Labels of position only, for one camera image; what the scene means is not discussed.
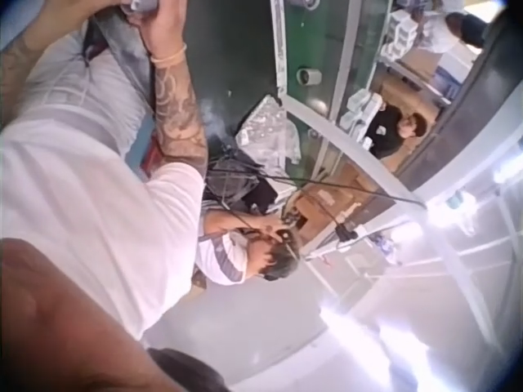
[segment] tattoo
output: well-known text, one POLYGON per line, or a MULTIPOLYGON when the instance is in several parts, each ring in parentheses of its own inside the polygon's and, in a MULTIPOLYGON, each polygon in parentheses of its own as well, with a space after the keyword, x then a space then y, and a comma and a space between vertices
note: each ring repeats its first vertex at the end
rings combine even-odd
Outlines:
POLYGON ((1 127, 5 127, 13 119, 14 109, 24 88, 25 80, 42 53, 42 50, 33 50, 27 46, 23 33, 2 51, 0 55, 2 68, 2 76, 0 76, 2 83, 2 90, 0 91, 2 102, 1 127))
POLYGON ((208 148, 187 63, 156 70, 156 128, 163 161, 184 162, 205 176, 208 148))

